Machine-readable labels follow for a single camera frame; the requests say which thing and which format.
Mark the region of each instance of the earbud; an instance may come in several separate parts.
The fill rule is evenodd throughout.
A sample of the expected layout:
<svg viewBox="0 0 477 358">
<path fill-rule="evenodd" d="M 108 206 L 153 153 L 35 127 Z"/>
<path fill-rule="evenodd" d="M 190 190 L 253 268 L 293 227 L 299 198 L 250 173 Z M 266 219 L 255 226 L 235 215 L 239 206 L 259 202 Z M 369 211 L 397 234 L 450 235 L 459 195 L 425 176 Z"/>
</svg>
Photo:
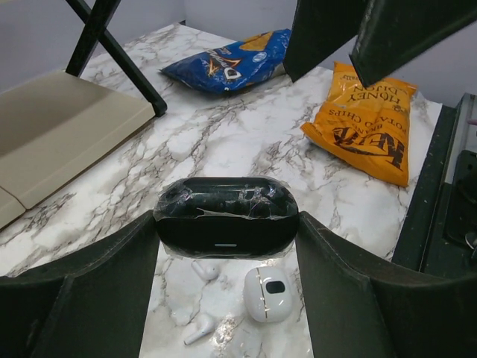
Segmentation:
<svg viewBox="0 0 477 358">
<path fill-rule="evenodd" d="M 192 268 L 195 272 L 205 281 L 211 281 L 218 276 L 218 267 L 214 264 L 208 264 L 207 266 L 201 266 L 197 261 L 192 262 Z"/>
<path fill-rule="evenodd" d="M 197 332 L 191 334 L 186 339 L 184 339 L 184 345 L 191 345 L 198 339 L 208 335 L 213 330 L 215 330 L 214 318 L 210 315 L 207 315 L 206 313 L 203 313 L 198 316 L 197 326 Z"/>
</svg>

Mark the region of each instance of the marble table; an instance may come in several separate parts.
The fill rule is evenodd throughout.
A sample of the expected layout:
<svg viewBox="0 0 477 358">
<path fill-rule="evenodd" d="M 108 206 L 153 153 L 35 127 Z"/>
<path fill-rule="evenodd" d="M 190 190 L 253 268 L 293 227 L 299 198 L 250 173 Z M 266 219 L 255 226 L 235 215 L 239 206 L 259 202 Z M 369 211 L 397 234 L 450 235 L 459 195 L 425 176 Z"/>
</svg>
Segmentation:
<svg viewBox="0 0 477 358">
<path fill-rule="evenodd" d="M 332 72 L 316 68 L 293 84 L 278 76 L 241 95 L 205 95 L 170 81 L 158 69 L 229 40 L 171 25 L 125 46 L 168 103 L 111 155 L 0 232 L 0 274 L 15 276 L 118 230 L 154 206 L 167 184 L 188 176 L 268 175 L 289 183 L 301 210 L 351 242 L 389 259 L 441 105 L 416 95 L 410 130 L 410 185 L 376 180 L 311 144 L 300 126 L 326 97 Z M 107 54 L 89 62 L 84 78 L 140 97 Z M 141 349 L 143 358 L 312 357 L 294 248 L 263 262 L 219 260 L 217 280 L 203 282 L 191 260 L 161 247 Z M 244 276 L 253 267 L 286 270 L 294 311 L 281 324 L 257 324 L 242 300 Z M 209 313 L 217 331 L 191 346 L 183 337 L 198 313 Z"/>
</svg>

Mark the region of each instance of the blue chip bag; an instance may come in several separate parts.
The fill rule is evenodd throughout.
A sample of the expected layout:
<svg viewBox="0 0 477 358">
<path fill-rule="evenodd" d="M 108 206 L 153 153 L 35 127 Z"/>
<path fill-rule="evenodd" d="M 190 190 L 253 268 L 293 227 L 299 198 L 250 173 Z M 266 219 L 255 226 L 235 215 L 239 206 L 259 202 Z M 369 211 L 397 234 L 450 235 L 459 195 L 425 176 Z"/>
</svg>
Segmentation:
<svg viewBox="0 0 477 358">
<path fill-rule="evenodd" d="M 197 90 L 223 93 L 266 81 L 283 62 L 291 31 L 267 32 L 177 61 L 162 73 Z"/>
</svg>

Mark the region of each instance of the clear plastic wrap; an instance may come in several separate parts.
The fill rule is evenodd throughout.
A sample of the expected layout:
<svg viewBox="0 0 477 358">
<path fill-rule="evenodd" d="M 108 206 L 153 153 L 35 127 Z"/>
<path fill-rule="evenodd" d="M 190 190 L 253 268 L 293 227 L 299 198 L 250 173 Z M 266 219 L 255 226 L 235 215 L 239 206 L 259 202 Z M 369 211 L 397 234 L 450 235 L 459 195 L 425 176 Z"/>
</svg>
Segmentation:
<svg viewBox="0 0 477 358">
<path fill-rule="evenodd" d="M 298 213 L 286 184 L 265 177 L 181 179 L 154 208 L 166 250 L 194 258 L 280 255 L 295 238 Z"/>
</svg>

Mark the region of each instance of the orange chip bag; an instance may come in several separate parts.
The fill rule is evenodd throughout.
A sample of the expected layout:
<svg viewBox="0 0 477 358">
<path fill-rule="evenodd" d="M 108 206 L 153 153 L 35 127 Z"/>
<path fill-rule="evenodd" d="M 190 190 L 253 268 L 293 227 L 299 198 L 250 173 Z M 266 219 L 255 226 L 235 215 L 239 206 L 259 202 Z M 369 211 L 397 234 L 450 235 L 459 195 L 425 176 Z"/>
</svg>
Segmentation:
<svg viewBox="0 0 477 358">
<path fill-rule="evenodd" d="M 364 88 L 351 65 L 335 63 L 328 98 L 306 136 L 350 165 L 400 186 L 408 185 L 412 84 L 394 79 Z"/>
</svg>

